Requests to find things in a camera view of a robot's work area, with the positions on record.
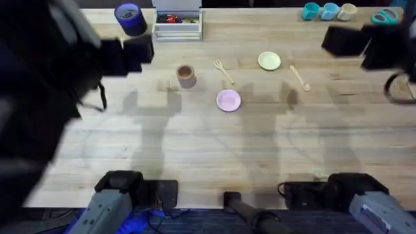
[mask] white box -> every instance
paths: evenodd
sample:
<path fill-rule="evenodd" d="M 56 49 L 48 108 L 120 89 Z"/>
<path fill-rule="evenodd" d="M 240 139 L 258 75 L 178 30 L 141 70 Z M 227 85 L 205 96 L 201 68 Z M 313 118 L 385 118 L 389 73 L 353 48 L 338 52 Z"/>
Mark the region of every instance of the white box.
<path fill-rule="evenodd" d="M 152 35 L 156 41 L 202 41 L 202 0 L 152 0 L 156 8 Z M 199 23 L 157 23 L 164 14 L 199 18 Z"/>

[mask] blue container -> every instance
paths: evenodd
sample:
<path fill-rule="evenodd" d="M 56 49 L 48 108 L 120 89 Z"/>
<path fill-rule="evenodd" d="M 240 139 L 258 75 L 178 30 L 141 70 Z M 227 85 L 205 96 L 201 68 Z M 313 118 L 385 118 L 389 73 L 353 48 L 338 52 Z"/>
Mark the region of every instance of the blue container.
<path fill-rule="evenodd" d="M 321 20 L 332 20 L 334 17 L 338 15 L 339 6 L 335 3 L 326 3 L 324 5 L 324 10 L 320 15 Z"/>
<path fill-rule="evenodd" d="M 302 18 L 304 20 L 313 20 L 319 13 L 319 5 L 316 3 L 306 3 L 302 11 Z"/>
<path fill-rule="evenodd" d="M 129 36 L 140 36 L 148 29 L 142 10 L 134 3 L 125 3 L 114 10 L 114 16 Z"/>

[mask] teal scissors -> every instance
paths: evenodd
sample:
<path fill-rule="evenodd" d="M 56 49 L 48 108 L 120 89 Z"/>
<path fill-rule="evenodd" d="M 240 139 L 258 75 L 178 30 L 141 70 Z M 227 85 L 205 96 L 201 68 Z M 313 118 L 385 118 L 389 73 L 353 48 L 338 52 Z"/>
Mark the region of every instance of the teal scissors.
<path fill-rule="evenodd" d="M 383 8 L 371 16 L 375 24 L 395 24 L 398 21 L 398 14 L 392 8 Z"/>

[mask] blue cylinder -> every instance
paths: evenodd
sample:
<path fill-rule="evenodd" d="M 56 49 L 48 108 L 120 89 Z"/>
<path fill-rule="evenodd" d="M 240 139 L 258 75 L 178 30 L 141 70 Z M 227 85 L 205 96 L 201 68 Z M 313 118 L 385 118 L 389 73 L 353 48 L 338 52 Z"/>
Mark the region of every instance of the blue cylinder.
<path fill-rule="evenodd" d="M 142 10 L 134 3 L 125 3 L 114 10 L 114 16 L 129 36 L 140 36 L 148 29 Z"/>

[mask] table surface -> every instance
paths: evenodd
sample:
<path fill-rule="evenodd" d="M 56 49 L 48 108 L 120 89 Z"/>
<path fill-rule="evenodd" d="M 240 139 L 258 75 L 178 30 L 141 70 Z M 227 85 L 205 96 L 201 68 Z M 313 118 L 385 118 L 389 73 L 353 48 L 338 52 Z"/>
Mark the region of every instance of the table surface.
<path fill-rule="evenodd" d="M 365 72 L 362 58 L 333 59 L 321 48 L 331 24 L 361 27 L 377 8 L 350 22 L 302 21 L 299 8 L 204 9 L 202 42 L 157 42 L 143 73 L 105 78 L 109 109 L 80 107 L 29 207 L 85 207 L 109 170 L 179 181 L 178 207 L 221 207 L 236 190 L 257 207 L 285 208 L 277 184 L 313 175 L 366 172 L 416 209 L 416 108 L 393 105 L 382 88 L 392 71 Z M 127 38 L 113 9 L 84 10 L 102 38 Z M 154 11 L 144 10 L 148 23 Z M 279 70 L 257 64 L 263 51 L 281 56 Z M 288 54 L 312 90 L 289 70 Z M 219 59 L 235 85 L 213 64 Z M 189 90 L 175 77 L 194 66 Z M 215 104 L 219 91 L 242 96 L 233 113 Z M 396 95 L 410 97 L 405 80 Z M 99 94 L 85 100 L 101 104 Z"/>

